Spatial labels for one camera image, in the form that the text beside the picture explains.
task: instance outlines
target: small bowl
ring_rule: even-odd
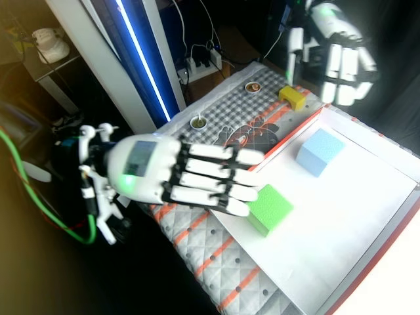
[[[203,130],[207,127],[207,124],[207,119],[205,119],[203,116],[201,117],[201,121],[198,119],[198,116],[195,116],[190,120],[190,126],[195,130]]]
[[[258,82],[248,82],[245,84],[245,91],[249,94],[257,94],[261,91],[261,84]]]

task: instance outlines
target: green cable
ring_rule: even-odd
[[[48,216],[55,224],[57,224],[59,227],[64,229],[70,236],[75,238],[77,241],[89,245],[92,244],[95,241],[96,238],[96,222],[95,217],[93,215],[88,215],[88,221],[89,221],[89,230],[90,230],[90,236],[88,239],[84,239],[81,236],[79,236],[77,233],[73,232],[72,230],[69,230],[68,227],[55,215],[53,215],[39,200],[37,194],[33,191],[32,187],[28,184],[28,176],[26,176],[24,166],[22,164],[22,160],[20,159],[19,152],[16,149],[16,147],[13,144],[13,141],[9,138],[9,136],[6,135],[6,133],[0,128],[0,138],[3,139],[3,141],[6,143],[6,145],[9,147],[10,152],[12,153],[14,162],[16,163],[16,166],[18,168],[19,173],[22,175],[22,178],[24,179],[24,186],[26,188],[26,191],[28,191],[28,194],[30,195],[31,199],[35,204],[40,208],[42,212]]]

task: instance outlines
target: white robotic hand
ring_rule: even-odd
[[[377,68],[364,47],[362,34],[333,3],[306,0],[305,9],[308,21],[304,28],[292,28],[289,34],[288,83],[294,85],[296,64],[300,60],[309,62],[310,48],[325,46],[328,58],[322,80],[322,101],[350,106],[355,100],[365,98],[377,79]],[[310,35],[307,42],[304,30]]]
[[[111,187],[129,199],[195,205],[245,217],[249,208],[243,201],[255,201],[253,187],[263,182],[242,166],[263,159],[263,153],[248,149],[136,135],[118,142],[106,163]]]

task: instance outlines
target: robotic arm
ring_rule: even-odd
[[[258,174],[243,166],[260,163],[263,153],[187,144],[163,135],[135,135],[113,143],[113,131],[109,123],[99,129],[85,125],[79,138],[82,195],[108,243],[116,242],[108,220],[123,220],[114,203],[117,193],[144,203],[170,202],[248,216],[249,208],[243,201],[255,201],[257,191],[253,187],[263,183]],[[102,144],[90,146],[96,132]],[[93,180],[93,187],[88,178]]]
[[[302,27],[291,28],[289,34],[288,83],[294,85],[297,66],[309,62],[310,48],[326,46],[328,57],[320,96],[322,102],[353,105],[355,100],[369,93],[377,79],[376,63],[364,47],[362,35],[333,3],[307,0],[304,9]]]

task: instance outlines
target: light blue foam block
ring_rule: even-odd
[[[344,147],[345,144],[339,139],[319,129],[301,146],[296,162],[315,177],[319,177]]]

